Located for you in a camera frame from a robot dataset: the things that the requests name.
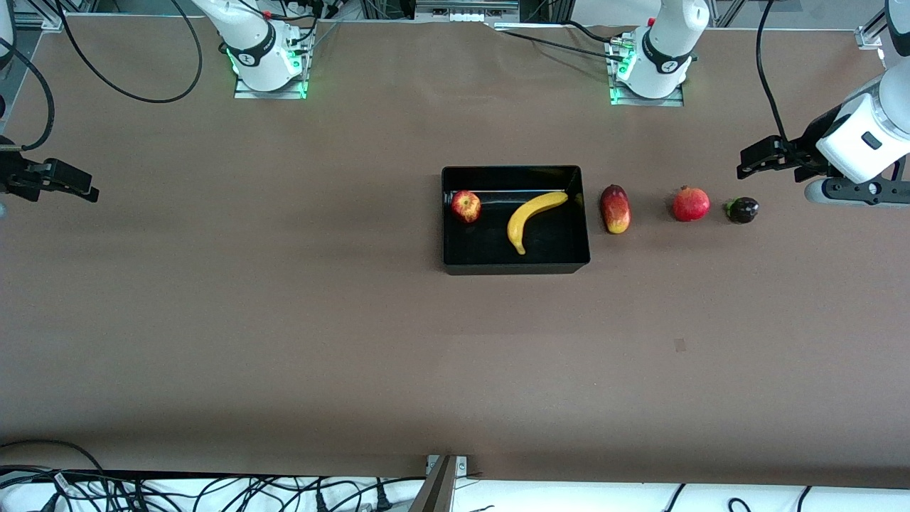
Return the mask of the red yellow mango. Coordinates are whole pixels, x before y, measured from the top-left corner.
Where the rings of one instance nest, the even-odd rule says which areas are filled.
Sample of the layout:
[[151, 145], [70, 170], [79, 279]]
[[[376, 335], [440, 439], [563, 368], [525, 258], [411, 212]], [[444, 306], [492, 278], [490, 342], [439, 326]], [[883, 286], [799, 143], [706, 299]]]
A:
[[631, 204], [621, 186], [611, 184], [601, 192], [600, 211], [608, 233], [622, 234], [630, 227]]

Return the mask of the dark purple mangosteen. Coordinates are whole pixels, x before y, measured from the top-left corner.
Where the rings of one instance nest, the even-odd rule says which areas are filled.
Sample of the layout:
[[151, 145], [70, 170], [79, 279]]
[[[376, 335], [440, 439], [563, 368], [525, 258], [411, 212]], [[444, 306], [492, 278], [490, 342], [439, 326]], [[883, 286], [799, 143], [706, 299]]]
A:
[[724, 204], [724, 213], [728, 221], [734, 224], [751, 223], [757, 216], [760, 203], [751, 197], [738, 197]]

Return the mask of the aluminium profile post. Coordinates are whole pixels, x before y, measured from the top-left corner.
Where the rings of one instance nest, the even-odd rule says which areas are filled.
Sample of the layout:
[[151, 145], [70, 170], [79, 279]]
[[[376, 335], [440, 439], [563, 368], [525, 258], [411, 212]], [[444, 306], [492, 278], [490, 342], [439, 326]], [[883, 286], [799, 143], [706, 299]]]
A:
[[458, 456], [445, 454], [430, 463], [430, 473], [407, 512], [451, 512], [456, 480], [462, 464]]

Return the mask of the silver table edge bracket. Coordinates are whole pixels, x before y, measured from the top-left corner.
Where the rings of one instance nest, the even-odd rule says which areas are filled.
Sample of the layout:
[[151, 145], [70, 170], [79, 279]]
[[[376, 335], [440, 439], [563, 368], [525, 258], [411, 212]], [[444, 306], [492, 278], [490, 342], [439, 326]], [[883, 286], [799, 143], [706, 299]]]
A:
[[[468, 457], [465, 456], [454, 456], [453, 459], [456, 462], [457, 469], [455, 470], [455, 479], [465, 479], [468, 476]], [[426, 459], [425, 464], [425, 474], [429, 476], [432, 473], [436, 464], [441, 461], [441, 456], [438, 454], [430, 454]]]

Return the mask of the black plastic box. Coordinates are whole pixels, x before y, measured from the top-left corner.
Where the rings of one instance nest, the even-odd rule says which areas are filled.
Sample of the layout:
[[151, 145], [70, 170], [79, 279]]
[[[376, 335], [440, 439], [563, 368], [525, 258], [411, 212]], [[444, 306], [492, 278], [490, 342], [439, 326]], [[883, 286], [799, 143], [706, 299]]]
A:
[[[482, 202], [480, 220], [465, 224], [451, 212], [456, 191], [473, 191]], [[589, 263], [582, 173], [578, 166], [445, 166], [442, 264], [452, 275], [571, 274]], [[520, 205], [549, 192], [568, 201], [530, 218], [525, 255], [509, 242], [506, 226]]]

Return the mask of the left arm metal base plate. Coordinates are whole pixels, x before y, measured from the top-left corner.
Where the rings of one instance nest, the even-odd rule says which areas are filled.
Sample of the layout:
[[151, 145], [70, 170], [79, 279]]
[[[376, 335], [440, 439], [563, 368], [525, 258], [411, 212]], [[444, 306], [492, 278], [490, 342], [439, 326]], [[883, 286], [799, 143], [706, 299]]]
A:
[[666, 97], [649, 98], [635, 93], [624, 80], [637, 61], [633, 49], [632, 32], [621, 33], [604, 43], [604, 50], [609, 58], [606, 68], [609, 74], [610, 102], [614, 106], [641, 107], [682, 107], [685, 104], [682, 85], [676, 85]]

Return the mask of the red pomegranate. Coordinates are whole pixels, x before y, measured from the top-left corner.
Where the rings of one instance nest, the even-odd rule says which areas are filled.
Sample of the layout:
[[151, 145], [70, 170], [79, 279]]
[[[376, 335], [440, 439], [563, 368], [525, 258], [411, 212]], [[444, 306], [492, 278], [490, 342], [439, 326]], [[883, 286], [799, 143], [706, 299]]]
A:
[[711, 200], [705, 191], [701, 188], [685, 186], [676, 192], [670, 210], [673, 217], [680, 223], [691, 223], [705, 217], [710, 208]]

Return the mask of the yellow banana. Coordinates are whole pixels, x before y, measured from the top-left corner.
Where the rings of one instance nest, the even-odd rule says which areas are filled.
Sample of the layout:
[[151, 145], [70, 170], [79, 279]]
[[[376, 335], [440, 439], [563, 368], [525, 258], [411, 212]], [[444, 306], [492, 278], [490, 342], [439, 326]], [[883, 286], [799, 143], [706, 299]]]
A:
[[562, 206], [566, 201], [568, 201], [568, 195], [565, 192], [544, 193], [520, 205], [511, 214], [506, 226], [506, 235], [511, 246], [514, 247], [519, 255], [526, 254], [523, 240], [528, 220], [537, 214], [546, 213], [546, 211]]

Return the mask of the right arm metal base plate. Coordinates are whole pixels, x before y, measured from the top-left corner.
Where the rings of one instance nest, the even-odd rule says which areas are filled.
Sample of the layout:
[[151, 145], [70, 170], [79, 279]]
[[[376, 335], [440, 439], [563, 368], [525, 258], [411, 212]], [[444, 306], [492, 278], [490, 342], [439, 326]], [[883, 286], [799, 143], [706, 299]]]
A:
[[260, 100], [305, 100], [314, 35], [303, 36], [300, 28], [271, 23], [267, 35], [250, 48], [227, 47], [237, 76], [236, 98]]

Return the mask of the grey metal frame bar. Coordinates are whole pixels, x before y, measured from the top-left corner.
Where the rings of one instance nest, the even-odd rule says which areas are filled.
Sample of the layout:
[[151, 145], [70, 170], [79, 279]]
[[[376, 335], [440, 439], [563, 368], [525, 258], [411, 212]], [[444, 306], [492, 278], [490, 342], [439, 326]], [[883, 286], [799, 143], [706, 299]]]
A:
[[414, 0], [419, 22], [519, 23], [519, 0]]

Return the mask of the red yellow apple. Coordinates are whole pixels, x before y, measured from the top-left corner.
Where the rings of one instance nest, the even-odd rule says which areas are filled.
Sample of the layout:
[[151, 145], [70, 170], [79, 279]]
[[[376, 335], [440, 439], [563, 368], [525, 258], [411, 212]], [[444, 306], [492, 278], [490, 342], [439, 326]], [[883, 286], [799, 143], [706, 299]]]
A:
[[451, 212], [462, 223], [472, 224], [480, 220], [481, 211], [481, 199], [473, 191], [461, 189], [451, 199]]

